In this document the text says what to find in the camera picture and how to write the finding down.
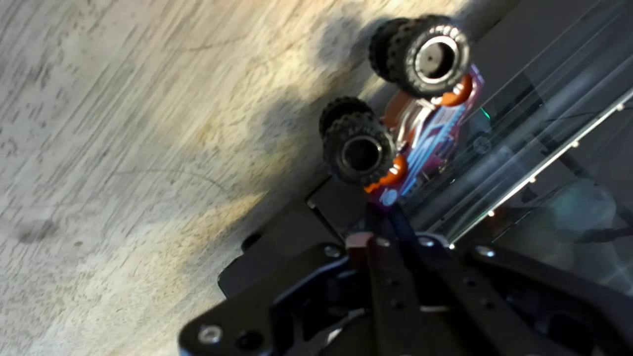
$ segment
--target toy car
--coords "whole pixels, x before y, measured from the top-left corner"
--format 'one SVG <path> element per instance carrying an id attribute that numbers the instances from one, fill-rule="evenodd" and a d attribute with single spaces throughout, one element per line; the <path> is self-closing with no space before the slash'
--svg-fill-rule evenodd
<path id="1" fill-rule="evenodd" d="M 343 97 L 323 111 L 319 131 L 331 174 L 390 208 L 446 168 L 483 77 L 465 32 L 446 16 L 382 24 L 370 65 L 400 87 L 384 115 Z"/>

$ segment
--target rc car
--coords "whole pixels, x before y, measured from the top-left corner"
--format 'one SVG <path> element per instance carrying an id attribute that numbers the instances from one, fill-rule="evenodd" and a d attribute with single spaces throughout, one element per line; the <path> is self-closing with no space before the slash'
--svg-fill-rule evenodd
<path id="1" fill-rule="evenodd" d="M 483 77 L 467 34 L 446 16 L 384 22 L 368 59 L 398 91 L 380 117 L 357 97 L 329 103 L 319 121 L 323 158 L 337 180 L 390 208 L 448 166 Z"/>

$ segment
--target toy vehicle body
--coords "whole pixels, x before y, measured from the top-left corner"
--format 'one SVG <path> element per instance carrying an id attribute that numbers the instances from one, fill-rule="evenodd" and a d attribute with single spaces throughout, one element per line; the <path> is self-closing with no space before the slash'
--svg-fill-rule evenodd
<path id="1" fill-rule="evenodd" d="M 483 87 L 469 59 L 467 36 L 446 16 L 382 24 L 370 42 L 370 65 L 400 91 L 382 117 L 355 97 L 323 111 L 331 174 L 390 208 L 442 172 Z"/>

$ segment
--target concrete floor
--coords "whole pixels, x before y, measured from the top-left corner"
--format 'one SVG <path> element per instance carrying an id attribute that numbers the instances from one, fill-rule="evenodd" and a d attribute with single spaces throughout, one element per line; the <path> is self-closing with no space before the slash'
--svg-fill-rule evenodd
<path id="1" fill-rule="evenodd" d="M 505 0 L 0 0 L 0 354 L 175 354 L 216 275 L 374 93 L 390 16 Z"/>

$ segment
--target screw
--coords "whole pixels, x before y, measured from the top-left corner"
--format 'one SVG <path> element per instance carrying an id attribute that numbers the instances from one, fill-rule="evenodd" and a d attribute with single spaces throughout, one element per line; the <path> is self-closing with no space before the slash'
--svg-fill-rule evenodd
<path id="1" fill-rule="evenodd" d="M 487 245 L 477 245 L 475 251 L 477 251 L 479 255 L 483 255 L 483 257 L 489 257 L 489 259 L 493 259 L 493 257 L 497 255 L 495 249 L 491 249 L 491 247 L 487 247 Z"/>
<path id="2" fill-rule="evenodd" d="M 216 324 L 202 326 L 198 332 L 202 344 L 218 344 L 222 340 L 222 328 Z"/>
<path id="3" fill-rule="evenodd" d="M 422 247 L 434 247 L 434 245 L 436 245 L 436 241 L 434 241 L 432 237 L 426 237 L 426 235 L 420 235 L 420 237 L 418 237 L 418 243 L 420 243 Z"/>
<path id="4" fill-rule="evenodd" d="M 390 239 L 378 237 L 378 239 L 376 239 L 376 245 L 380 245 L 380 247 L 390 247 L 392 243 L 390 243 Z"/>
<path id="5" fill-rule="evenodd" d="M 337 245 L 327 245 L 327 247 L 323 247 L 323 253 L 325 253 L 327 257 L 331 257 L 331 259 L 339 259 L 339 257 L 343 255 Z"/>

